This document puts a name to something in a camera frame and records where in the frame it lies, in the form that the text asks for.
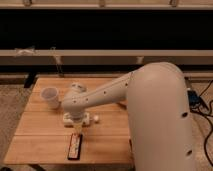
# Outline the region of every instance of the wooden surface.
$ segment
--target wooden surface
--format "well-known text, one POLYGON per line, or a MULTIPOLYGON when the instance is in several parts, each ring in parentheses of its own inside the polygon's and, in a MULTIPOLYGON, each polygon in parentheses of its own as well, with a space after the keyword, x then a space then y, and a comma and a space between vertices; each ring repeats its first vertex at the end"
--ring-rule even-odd
POLYGON ((128 118, 120 104, 89 108, 91 115, 99 114, 100 123, 83 128, 81 159, 67 160, 73 128, 62 123, 62 109, 51 110, 42 102, 42 88, 55 86, 60 100, 71 82, 87 85, 88 90, 112 78, 39 78, 5 157, 5 164, 131 164, 128 118))

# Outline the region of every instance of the floor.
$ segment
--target floor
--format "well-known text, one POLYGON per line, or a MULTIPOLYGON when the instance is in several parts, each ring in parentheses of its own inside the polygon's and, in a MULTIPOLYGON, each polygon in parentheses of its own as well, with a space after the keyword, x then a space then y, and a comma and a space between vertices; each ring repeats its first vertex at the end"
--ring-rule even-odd
MULTIPOLYGON (((194 83, 193 87, 197 92, 201 92, 207 83, 194 83)), ((3 159, 9 147, 10 141, 12 139, 13 133, 17 127, 21 113, 27 103, 30 96, 32 88, 24 89, 21 81, 13 84, 13 80, 9 81, 8 84, 0 77, 0 168, 4 166, 3 159)), ((204 94, 204 99, 209 101, 213 99, 213 85, 209 88, 206 94, 204 94)), ((205 155, 203 153, 203 139, 209 130, 209 125, 200 116, 194 116, 191 119, 192 130, 195 143, 195 156, 196 156, 196 166, 198 171, 213 171, 213 168, 208 164, 205 155)), ((208 149, 211 153, 211 158, 213 158, 213 136, 209 140, 208 149)), ((27 165, 19 166, 8 166, 14 171, 33 171, 27 165)), ((57 166, 57 165, 44 165, 47 170, 86 170, 86 171, 105 171, 105 170, 115 170, 115 171, 125 171, 130 168, 130 166, 106 166, 106 165, 83 165, 83 166, 57 166)))

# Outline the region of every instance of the white object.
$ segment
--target white object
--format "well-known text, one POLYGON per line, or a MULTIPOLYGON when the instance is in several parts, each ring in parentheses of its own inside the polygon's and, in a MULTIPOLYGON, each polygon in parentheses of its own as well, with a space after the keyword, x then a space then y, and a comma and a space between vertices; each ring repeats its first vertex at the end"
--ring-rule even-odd
MULTIPOLYGON (((63 123, 64 123, 64 126, 73 126, 73 120, 70 113, 65 113, 63 115, 63 123)), ((90 114, 86 112, 83 118, 83 126, 89 126, 89 125, 90 125, 90 114)))
POLYGON ((57 88, 47 87, 41 91, 40 96, 51 109, 57 109, 60 105, 58 94, 59 92, 57 88))
POLYGON ((124 99, 136 170, 195 171, 187 88, 173 64, 148 64, 93 91, 66 94, 62 107, 77 118, 124 99))
POLYGON ((93 117, 93 120, 94 120, 95 123, 99 123, 100 118, 99 118, 98 115, 95 115, 95 116, 93 117))

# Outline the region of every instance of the small white block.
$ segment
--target small white block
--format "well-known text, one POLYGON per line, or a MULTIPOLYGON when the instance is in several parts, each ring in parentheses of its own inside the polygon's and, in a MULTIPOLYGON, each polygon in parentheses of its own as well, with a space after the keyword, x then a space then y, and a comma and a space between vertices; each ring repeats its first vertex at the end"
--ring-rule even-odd
POLYGON ((93 120, 94 120, 95 123, 98 123, 99 120, 100 120, 100 118, 99 118, 98 115, 95 115, 95 116, 93 117, 93 120))

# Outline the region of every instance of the table leg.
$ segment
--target table leg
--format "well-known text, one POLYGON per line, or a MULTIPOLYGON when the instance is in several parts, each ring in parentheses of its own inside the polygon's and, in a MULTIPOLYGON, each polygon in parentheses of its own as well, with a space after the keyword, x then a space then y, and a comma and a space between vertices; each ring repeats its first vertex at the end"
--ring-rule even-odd
POLYGON ((36 171, 45 171, 44 168, 42 168, 40 165, 38 164, 29 164, 30 167, 32 167, 33 169, 35 169, 36 171))

